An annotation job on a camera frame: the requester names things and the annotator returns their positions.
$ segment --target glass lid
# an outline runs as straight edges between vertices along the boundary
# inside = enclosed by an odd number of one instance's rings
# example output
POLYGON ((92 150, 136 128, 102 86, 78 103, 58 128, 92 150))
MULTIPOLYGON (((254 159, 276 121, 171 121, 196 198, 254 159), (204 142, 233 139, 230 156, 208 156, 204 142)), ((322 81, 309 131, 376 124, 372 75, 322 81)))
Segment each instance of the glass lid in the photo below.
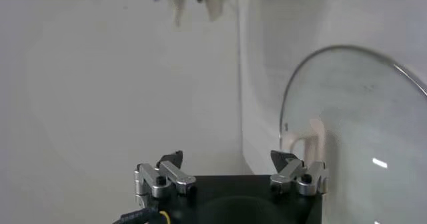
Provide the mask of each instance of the glass lid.
POLYGON ((305 131, 313 118, 324 124, 323 223, 427 223, 426 90, 396 61, 360 47, 327 47, 298 66, 280 133, 305 131))

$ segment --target black cable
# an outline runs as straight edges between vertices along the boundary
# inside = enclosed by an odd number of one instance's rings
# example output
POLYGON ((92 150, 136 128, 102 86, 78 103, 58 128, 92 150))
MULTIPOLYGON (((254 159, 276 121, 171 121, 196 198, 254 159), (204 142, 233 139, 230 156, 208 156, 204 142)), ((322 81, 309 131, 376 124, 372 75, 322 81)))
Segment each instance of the black cable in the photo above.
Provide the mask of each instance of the black cable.
POLYGON ((144 224, 149 221, 153 221, 154 219, 165 219, 165 217, 153 209, 145 208, 124 214, 113 224, 144 224))

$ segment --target yellow wire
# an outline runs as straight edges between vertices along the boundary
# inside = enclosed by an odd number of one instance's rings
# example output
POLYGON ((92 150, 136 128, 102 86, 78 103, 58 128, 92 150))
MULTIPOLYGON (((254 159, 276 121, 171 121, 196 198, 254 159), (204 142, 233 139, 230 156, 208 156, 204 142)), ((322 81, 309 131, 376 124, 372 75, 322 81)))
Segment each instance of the yellow wire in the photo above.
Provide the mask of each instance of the yellow wire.
POLYGON ((163 215, 166 218, 167 224, 171 224, 171 217, 169 217, 169 215, 166 213, 166 211, 160 211, 159 214, 163 215))

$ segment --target white surface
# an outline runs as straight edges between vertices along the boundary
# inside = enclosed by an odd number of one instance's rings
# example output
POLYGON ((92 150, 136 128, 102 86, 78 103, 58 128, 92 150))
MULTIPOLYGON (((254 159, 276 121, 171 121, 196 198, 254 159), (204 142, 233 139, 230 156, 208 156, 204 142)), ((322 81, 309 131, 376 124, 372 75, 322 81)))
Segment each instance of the white surface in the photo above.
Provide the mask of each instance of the white surface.
POLYGON ((247 173, 236 14, 151 0, 0 0, 2 223, 112 223, 133 169, 184 150, 195 174, 247 173))
POLYGON ((272 173, 283 92, 296 65, 332 44, 389 55, 427 83, 427 0, 240 0, 244 155, 272 173))

